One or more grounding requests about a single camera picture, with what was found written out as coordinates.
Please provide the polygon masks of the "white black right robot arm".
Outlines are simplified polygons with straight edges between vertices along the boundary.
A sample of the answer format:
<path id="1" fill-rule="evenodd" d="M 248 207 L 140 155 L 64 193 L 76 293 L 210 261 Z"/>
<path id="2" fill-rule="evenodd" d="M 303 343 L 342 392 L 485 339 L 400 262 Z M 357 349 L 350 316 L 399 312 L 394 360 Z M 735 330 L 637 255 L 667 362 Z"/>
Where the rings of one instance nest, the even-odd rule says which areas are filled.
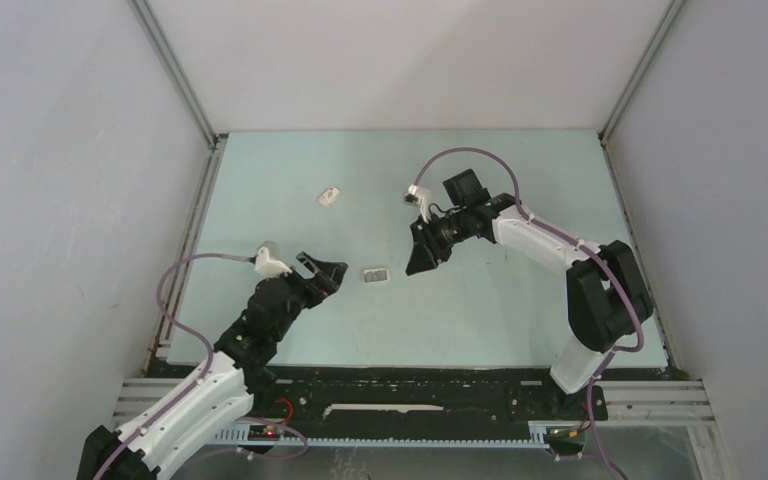
<path id="1" fill-rule="evenodd" d="M 654 305 L 631 247 L 576 238 L 539 216 L 525 213 L 510 193 L 493 196 L 467 169 L 444 181 L 453 206 L 433 213 L 431 192 L 410 185 L 404 195 L 419 215 L 410 226 L 407 275 L 434 270 L 455 245 L 472 238 L 525 254 L 565 280 L 572 335 L 550 368 L 554 383 L 541 392 L 545 411 L 566 418 L 582 403 L 580 390 L 595 377 L 621 340 L 637 336 Z"/>

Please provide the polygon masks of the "small white staple box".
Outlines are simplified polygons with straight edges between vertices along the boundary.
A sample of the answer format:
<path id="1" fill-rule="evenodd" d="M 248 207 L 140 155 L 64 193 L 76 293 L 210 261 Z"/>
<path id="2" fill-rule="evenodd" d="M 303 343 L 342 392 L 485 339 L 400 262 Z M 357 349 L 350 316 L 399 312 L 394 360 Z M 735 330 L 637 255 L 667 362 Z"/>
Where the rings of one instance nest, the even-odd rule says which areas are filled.
<path id="1" fill-rule="evenodd" d="M 318 203 L 325 208 L 329 208 L 340 196 L 340 194 L 341 191 L 338 188 L 329 187 L 319 196 Z"/>

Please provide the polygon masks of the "white staple tray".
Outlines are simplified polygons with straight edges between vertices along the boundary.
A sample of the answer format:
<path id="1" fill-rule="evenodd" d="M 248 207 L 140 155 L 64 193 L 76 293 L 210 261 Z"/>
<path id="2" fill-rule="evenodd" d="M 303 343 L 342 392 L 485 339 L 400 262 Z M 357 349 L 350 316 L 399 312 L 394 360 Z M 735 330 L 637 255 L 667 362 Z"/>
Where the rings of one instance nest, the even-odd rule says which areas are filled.
<path id="1" fill-rule="evenodd" d="M 362 270 L 362 281 L 365 284 L 384 283 L 390 280 L 390 270 L 386 267 L 367 268 Z"/>

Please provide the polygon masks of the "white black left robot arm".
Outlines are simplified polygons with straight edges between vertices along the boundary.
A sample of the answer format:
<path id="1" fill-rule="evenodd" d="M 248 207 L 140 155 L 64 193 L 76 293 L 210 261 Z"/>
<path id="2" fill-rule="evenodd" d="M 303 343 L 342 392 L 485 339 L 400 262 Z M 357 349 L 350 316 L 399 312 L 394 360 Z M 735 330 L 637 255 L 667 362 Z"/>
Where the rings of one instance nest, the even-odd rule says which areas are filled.
<path id="1" fill-rule="evenodd" d="M 248 413 L 259 417 L 272 411 L 275 377 L 268 363 L 299 315 L 338 292 L 348 265 L 301 252 L 296 259 L 311 274 L 304 277 L 279 260 L 268 242 L 251 257 L 228 258 L 252 264 L 262 277 L 240 316 L 210 342 L 161 305 L 163 317 L 199 340 L 206 356 L 133 420 L 114 430 L 93 430 L 84 442 L 78 478 L 170 479 L 219 430 Z"/>

